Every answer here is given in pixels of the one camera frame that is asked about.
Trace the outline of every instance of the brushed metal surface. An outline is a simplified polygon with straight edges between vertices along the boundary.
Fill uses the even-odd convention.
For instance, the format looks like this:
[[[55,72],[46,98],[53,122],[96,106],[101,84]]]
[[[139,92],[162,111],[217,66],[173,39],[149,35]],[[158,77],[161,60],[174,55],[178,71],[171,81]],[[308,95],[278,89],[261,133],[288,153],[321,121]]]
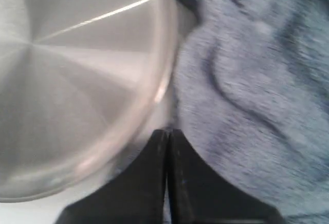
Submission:
[[[173,0],[0,0],[0,201],[114,158],[164,94]]]

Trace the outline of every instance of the blue towel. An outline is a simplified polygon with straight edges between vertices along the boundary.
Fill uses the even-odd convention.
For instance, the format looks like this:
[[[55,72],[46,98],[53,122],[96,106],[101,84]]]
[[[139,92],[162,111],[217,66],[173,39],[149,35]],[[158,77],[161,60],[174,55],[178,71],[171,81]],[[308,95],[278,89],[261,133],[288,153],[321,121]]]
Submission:
[[[200,155],[288,223],[329,223],[329,0],[197,0],[174,71]]]

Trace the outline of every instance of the black object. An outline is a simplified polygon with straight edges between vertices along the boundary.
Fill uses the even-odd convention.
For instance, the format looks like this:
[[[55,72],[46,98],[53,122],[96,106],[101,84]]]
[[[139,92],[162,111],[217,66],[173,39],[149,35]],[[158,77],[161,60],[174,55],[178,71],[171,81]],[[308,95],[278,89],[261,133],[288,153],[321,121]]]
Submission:
[[[220,177],[183,133],[154,131],[116,179],[67,207],[57,224],[162,223],[168,191],[173,224],[283,224],[280,213]]]

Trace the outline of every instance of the blue fabric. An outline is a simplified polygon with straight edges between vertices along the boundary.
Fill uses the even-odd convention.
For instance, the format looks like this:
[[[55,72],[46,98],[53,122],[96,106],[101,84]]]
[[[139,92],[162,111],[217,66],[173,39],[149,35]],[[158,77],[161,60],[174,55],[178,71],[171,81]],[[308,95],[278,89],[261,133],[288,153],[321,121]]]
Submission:
[[[329,223],[329,0],[197,0],[174,72],[200,155],[293,224]]]

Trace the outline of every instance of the stainless steel pot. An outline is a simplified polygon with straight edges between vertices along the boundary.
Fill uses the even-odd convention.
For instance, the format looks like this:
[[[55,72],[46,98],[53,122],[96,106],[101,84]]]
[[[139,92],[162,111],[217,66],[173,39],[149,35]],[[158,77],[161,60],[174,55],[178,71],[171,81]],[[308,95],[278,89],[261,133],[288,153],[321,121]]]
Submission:
[[[163,96],[174,0],[0,0],[0,201],[102,168]]]

